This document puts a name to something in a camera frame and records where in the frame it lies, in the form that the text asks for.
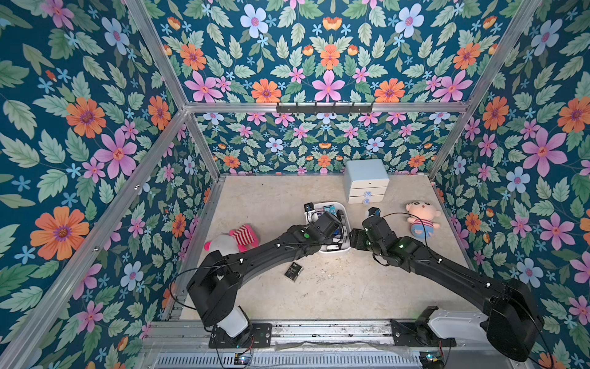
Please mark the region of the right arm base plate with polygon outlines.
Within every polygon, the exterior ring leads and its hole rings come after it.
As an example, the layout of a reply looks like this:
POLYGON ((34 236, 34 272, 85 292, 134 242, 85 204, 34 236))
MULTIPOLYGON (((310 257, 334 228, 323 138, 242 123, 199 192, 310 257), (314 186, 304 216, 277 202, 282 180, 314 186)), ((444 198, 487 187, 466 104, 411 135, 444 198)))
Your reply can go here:
POLYGON ((424 322, 390 320, 393 342, 405 347, 456 347, 454 338, 439 338, 424 322))

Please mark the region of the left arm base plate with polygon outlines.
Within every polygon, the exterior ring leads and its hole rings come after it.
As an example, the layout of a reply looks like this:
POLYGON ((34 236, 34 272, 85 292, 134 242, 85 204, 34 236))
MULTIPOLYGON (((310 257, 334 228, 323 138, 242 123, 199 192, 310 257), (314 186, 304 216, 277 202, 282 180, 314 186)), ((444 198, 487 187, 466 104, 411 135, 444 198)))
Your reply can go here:
POLYGON ((214 326, 209 348, 242 349, 270 347, 273 325, 270 323, 254 323, 235 338, 231 338, 222 328, 214 326))

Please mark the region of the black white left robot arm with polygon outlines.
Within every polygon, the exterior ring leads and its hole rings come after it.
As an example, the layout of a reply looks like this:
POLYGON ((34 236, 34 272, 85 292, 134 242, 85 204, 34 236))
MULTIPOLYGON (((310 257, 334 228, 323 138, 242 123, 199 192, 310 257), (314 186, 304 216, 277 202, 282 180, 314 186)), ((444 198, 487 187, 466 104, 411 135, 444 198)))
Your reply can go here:
POLYGON ((242 285, 280 264, 314 255, 333 241, 340 228, 340 220, 328 212, 310 224, 293 225, 272 241, 249 251, 209 253, 186 287, 202 324, 218 326, 232 338, 241 335, 250 326, 235 304, 242 285))

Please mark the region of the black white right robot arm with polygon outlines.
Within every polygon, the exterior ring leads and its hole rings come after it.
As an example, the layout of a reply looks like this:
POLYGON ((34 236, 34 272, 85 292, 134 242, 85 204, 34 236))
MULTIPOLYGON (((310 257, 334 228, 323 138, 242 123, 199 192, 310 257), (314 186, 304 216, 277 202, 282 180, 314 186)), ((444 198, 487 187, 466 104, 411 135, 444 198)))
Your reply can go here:
POLYGON ((401 268, 434 281, 477 307, 491 346, 513 361, 529 359, 544 320, 533 293, 518 279, 500 281, 470 270, 431 249, 425 240, 399 237, 378 208, 350 234, 350 247, 371 252, 382 266, 401 268))

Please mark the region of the teal cartoon tissue pack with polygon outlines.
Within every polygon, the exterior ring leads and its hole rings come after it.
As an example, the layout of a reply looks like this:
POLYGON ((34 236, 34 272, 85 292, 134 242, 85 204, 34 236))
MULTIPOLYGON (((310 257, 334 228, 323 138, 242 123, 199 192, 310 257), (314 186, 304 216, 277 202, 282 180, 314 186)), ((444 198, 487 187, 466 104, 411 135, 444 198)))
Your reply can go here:
POLYGON ((323 207, 324 212, 329 212, 333 215, 337 215, 336 207, 333 204, 325 205, 323 207))

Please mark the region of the white plastic storage box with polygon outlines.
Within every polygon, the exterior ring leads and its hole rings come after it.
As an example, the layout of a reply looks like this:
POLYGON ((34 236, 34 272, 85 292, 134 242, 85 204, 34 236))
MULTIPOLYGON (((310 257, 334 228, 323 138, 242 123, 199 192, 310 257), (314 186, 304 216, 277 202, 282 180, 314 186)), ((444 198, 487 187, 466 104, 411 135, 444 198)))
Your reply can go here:
POLYGON ((308 202, 304 204, 304 217, 307 224, 317 221, 326 213, 335 216, 340 224, 333 233, 331 241, 322 245, 319 253, 322 255, 339 255, 348 252, 351 249, 350 232, 352 228, 344 205, 337 201, 308 202))

